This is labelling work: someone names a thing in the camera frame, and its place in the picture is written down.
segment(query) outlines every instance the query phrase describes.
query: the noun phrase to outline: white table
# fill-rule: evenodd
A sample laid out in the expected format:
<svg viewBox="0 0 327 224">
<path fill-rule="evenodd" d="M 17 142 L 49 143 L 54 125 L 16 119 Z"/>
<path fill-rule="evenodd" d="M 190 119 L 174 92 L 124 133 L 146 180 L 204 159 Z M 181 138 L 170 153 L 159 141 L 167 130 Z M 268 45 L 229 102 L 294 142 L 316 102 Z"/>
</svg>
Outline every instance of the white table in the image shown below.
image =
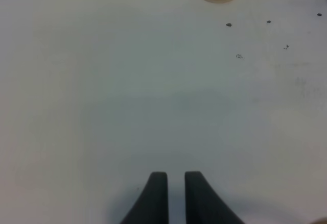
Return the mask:
<svg viewBox="0 0 327 224">
<path fill-rule="evenodd" d="M 0 0 L 0 222 L 116 224 L 165 171 L 185 223 L 188 170 L 250 224 L 327 216 L 326 43 L 327 0 Z"/>
</svg>

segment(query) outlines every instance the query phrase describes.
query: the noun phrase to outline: table surface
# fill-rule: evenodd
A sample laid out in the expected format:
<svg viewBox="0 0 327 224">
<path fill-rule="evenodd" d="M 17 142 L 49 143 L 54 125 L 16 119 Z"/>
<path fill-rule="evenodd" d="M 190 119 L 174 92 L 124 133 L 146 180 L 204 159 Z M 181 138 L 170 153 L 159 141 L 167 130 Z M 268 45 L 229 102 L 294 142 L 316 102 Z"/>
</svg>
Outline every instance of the table surface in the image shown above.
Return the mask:
<svg viewBox="0 0 327 224">
<path fill-rule="evenodd" d="M 327 0 L 0 0 L 0 222 L 117 224 L 165 171 L 185 223 L 190 170 L 247 223 L 327 216 L 326 26 Z"/>
</svg>

